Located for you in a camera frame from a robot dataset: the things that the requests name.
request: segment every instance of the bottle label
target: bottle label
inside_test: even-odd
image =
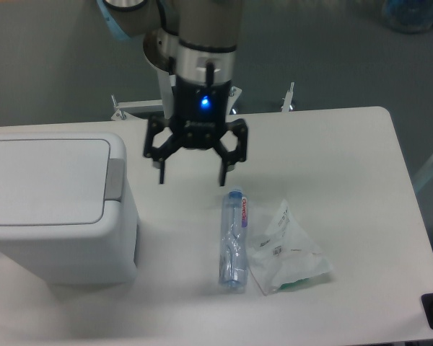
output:
[[[242,227],[247,227],[247,198],[242,197]]]

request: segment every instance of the plastic water bottle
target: plastic water bottle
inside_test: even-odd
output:
[[[235,188],[223,198],[219,258],[219,284],[243,290],[247,283],[248,261],[245,236],[248,227],[247,196]]]

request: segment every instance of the blue led light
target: blue led light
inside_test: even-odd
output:
[[[209,97],[204,96],[204,98],[201,100],[201,109],[207,110],[210,108],[210,100]]]

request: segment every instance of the plastic bag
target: plastic bag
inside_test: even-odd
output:
[[[247,255],[250,271],[264,295],[277,292],[283,284],[332,270],[322,249],[297,223],[285,200],[267,229],[252,227]]]

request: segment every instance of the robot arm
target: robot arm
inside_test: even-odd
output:
[[[150,62],[176,74],[172,117],[151,117],[144,144],[144,156],[160,169],[160,183],[165,160],[183,147],[213,148],[222,158],[219,183],[224,185],[226,173],[236,162],[245,161],[247,153],[245,121],[226,123],[242,0],[103,1],[128,36],[161,28],[149,44],[157,44],[162,62]],[[154,137],[166,127],[172,135],[153,147]],[[228,130],[238,139],[233,151],[220,141]]]

